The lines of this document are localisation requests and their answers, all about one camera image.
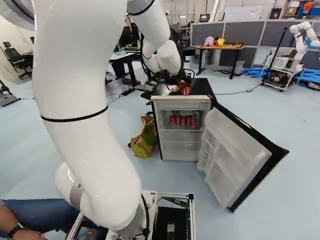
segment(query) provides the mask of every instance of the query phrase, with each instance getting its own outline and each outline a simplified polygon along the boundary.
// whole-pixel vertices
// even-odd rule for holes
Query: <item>jeans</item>
[[[22,226],[40,233],[72,228],[79,211],[63,199],[3,200]],[[0,231],[0,237],[8,238]]]

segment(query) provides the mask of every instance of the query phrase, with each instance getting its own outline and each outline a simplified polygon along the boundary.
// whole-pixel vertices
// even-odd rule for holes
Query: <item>person's hand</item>
[[[13,235],[12,240],[46,240],[46,238],[42,237],[40,232],[20,229]]]

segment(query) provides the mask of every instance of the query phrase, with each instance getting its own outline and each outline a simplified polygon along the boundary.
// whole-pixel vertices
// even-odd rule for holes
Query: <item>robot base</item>
[[[196,240],[195,201],[193,194],[157,193],[143,191],[148,206],[150,234],[147,240]],[[90,232],[82,227],[82,213],[75,221],[67,240],[75,240]],[[93,230],[81,240],[145,240],[143,235],[123,238],[113,231]]]

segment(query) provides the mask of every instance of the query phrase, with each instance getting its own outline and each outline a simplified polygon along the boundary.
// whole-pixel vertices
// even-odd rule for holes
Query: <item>yellow toy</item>
[[[222,47],[224,45],[224,42],[225,40],[223,38],[219,38],[217,41],[216,41],[216,45],[218,47]]]

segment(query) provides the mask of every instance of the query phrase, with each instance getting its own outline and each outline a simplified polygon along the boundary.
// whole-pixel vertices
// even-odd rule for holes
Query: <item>person's arm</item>
[[[15,215],[0,200],[0,231],[10,233],[17,225],[18,220]],[[44,240],[40,232],[30,229],[21,229],[13,235],[13,240]]]

